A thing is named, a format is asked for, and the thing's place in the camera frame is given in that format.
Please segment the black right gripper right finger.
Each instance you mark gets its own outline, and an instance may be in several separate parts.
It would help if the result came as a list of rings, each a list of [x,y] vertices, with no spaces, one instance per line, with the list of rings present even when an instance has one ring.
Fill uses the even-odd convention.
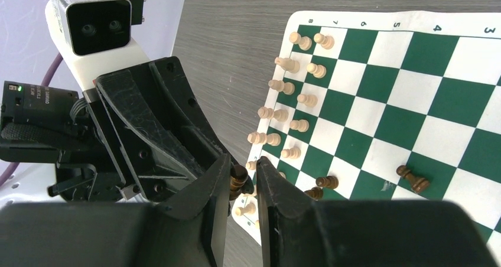
[[[265,266],[495,266],[459,206],[429,200],[314,200],[269,159],[256,165]]]

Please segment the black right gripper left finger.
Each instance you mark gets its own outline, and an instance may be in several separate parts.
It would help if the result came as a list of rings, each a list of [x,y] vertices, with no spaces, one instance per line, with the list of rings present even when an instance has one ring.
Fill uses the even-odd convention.
[[[18,203],[1,210],[2,266],[222,266],[230,156],[159,203]]]

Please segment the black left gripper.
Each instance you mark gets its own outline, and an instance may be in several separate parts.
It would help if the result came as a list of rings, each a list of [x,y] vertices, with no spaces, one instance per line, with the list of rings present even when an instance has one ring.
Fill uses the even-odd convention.
[[[103,74],[84,101],[87,116],[50,145],[105,155],[120,185],[137,185],[150,201],[168,199],[229,155],[175,56]]]

